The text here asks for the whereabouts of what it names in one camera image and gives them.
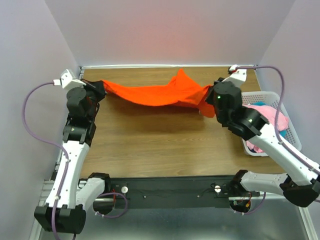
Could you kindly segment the orange t shirt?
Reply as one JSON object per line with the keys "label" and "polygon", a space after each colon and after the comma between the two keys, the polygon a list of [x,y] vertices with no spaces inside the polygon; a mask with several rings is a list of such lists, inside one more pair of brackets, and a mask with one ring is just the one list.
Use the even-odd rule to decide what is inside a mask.
{"label": "orange t shirt", "polygon": [[207,118],[215,116],[214,107],[206,102],[211,86],[199,85],[183,69],[179,69],[166,85],[123,86],[108,80],[104,80],[103,85],[107,93],[115,94],[134,104],[194,108]]}

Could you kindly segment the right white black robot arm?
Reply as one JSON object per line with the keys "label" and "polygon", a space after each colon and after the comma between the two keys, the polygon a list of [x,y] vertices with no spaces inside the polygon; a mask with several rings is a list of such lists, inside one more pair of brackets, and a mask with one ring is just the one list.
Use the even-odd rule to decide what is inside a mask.
{"label": "right white black robot arm", "polygon": [[205,100],[214,107],[217,121],[234,135],[250,141],[272,158],[285,173],[265,174],[240,170],[230,183],[230,191],[266,192],[284,196],[290,203],[306,208],[320,195],[320,166],[282,136],[267,118],[243,105],[242,92],[231,81],[216,81]]}

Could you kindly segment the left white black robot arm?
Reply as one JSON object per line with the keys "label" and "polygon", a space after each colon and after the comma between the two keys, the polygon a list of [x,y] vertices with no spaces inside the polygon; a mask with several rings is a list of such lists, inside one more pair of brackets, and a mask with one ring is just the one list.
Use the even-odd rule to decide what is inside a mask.
{"label": "left white black robot arm", "polygon": [[111,179],[107,173],[92,173],[78,188],[81,169],[91,147],[100,109],[106,96],[103,81],[81,79],[66,94],[68,115],[62,132],[61,158],[53,187],[44,206],[35,208],[34,217],[45,231],[80,234],[87,211],[97,197],[107,197]]}

